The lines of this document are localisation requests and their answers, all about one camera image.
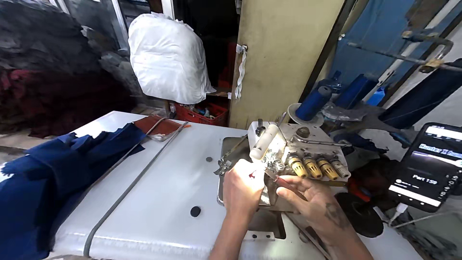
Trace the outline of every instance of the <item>hand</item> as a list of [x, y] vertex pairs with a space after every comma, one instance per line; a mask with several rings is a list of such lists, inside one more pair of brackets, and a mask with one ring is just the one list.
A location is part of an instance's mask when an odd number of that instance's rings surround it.
[[261, 192], [265, 186], [264, 171], [257, 164], [240, 159], [225, 174], [223, 201], [227, 217], [237, 217], [250, 222], [256, 212]]
[[287, 199], [325, 242], [335, 244], [338, 242], [336, 239], [341, 239], [342, 235], [358, 237], [329, 186], [298, 176], [280, 177], [302, 192], [308, 202], [283, 187], [279, 187], [276, 193]]

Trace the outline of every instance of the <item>blue bottle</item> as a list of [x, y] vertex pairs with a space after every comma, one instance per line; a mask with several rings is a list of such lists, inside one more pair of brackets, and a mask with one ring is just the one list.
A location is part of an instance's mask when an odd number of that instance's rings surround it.
[[368, 104], [368, 105], [378, 105], [378, 103], [380, 103], [380, 101], [382, 101], [384, 96], [385, 96], [385, 87], [380, 87], [369, 98], [369, 100], [366, 102], [366, 104]]

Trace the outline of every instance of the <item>red screwdriver handle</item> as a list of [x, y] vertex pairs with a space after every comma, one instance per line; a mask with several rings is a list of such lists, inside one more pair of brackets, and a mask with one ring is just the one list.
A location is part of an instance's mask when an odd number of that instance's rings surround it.
[[297, 196], [299, 196], [302, 200], [308, 201], [303, 194], [301, 194], [296, 188], [292, 187], [287, 181], [284, 179], [281, 179], [279, 176], [276, 175], [276, 179], [274, 180], [275, 183], [277, 183], [279, 186], [284, 187], [293, 193], [295, 193]]

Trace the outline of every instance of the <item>smartphone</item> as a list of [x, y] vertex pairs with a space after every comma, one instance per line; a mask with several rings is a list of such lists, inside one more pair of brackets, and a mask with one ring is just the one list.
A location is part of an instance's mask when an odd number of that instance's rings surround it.
[[414, 208], [436, 212], [462, 176], [462, 128], [426, 123], [397, 172], [390, 196]]

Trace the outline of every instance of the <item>tattoo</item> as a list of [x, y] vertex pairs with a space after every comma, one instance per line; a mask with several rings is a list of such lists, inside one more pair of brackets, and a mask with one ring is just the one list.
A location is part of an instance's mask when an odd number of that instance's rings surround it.
[[342, 209], [335, 204], [326, 203], [325, 216], [341, 229], [345, 229], [346, 227], [350, 226], [350, 222], [343, 213]]

